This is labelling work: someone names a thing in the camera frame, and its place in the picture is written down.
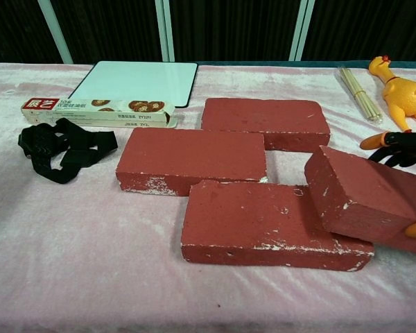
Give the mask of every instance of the yellow rubber chicken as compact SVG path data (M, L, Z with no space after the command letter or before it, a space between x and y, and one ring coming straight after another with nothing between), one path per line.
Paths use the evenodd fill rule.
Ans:
M395 76L389 66L388 56L375 57L368 71L378 76L385 87L382 97L388 104L390 116L404 132L411 132L405 117L416 118L416 82Z

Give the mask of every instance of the black strap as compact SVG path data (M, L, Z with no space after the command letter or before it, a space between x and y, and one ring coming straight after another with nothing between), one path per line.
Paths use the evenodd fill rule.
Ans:
M117 149L114 132L88 132L66 118L50 126L41 123L22 130L19 146L31 157L35 172L59 184L74 179L81 168L90 167ZM67 151L60 163L62 169L51 168L51 158Z

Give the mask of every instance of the black curtain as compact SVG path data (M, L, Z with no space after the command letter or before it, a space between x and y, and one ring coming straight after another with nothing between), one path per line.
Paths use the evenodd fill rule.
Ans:
M0 62L62 63L37 0L0 0Z
M51 0L74 63L162 61L154 0Z
M416 0L316 0L303 60L416 61Z
M171 0L176 61L287 60L300 0Z

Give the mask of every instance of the pink tablecloth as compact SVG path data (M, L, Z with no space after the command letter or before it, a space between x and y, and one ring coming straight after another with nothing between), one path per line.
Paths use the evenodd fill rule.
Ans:
M130 129L114 129L119 150L72 183L38 176L17 145L29 126L20 105L68 96L89 69L0 64L0 332L416 332L410 253L377 246L356 273L186 263L187 198L119 189L114 170ZM385 110L381 82L354 73ZM416 69L395 73L416 79ZM216 96L317 101L330 146L362 156L362 138L397 130L387 117L381 127L366 122L335 69L200 67L179 127L197 128ZM308 158L268 152L270 181L305 184Z

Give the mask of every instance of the red brick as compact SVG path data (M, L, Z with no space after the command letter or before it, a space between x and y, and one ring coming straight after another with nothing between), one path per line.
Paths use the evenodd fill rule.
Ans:
M116 170L122 190L188 196L202 179L266 181L263 136L135 128Z
M207 99L202 129L262 133L267 150L312 153L330 129L314 101Z
M326 230L416 253L416 175L320 147L305 176Z
M325 231L308 187L206 180L191 188L182 254L203 264L357 271L374 249Z

